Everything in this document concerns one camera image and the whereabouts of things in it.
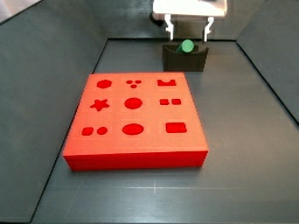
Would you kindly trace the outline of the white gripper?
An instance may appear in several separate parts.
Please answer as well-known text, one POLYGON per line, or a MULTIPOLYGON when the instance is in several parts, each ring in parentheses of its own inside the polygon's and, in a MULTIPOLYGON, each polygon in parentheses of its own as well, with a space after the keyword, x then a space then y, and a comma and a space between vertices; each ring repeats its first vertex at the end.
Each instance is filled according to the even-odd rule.
POLYGON ((171 15, 208 17, 202 31, 202 42, 208 41, 214 17, 224 17, 227 14, 227 0, 154 0, 154 13, 164 14, 166 31, 170 40, 174 40, 174 24, 171 15))

